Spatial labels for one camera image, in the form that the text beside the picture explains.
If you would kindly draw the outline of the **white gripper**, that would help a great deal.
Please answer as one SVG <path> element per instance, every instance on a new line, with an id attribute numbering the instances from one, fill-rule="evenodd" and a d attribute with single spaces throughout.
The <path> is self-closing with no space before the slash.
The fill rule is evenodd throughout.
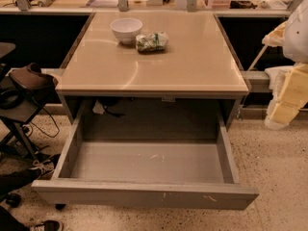
<path id="1" fill-rule="evenodd" d="M 296 64 L 283 77 L 267 108 L 265 125 L 272 130 L 287 127 L 308 103 L 308 64 Z"/>

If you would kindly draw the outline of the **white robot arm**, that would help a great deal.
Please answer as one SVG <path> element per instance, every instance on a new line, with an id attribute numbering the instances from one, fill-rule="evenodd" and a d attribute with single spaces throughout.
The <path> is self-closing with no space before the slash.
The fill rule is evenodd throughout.
<path id="1" fill-rule="evenodd" d="M 265 125 L 279 130 L 308 103 L 308 0 L 302 0 L 288 20 L 265 35 L 262 43 L 281 46 L 284 57 L 295 63 L 288 71 L 279 70 L 273 81 Z"/>

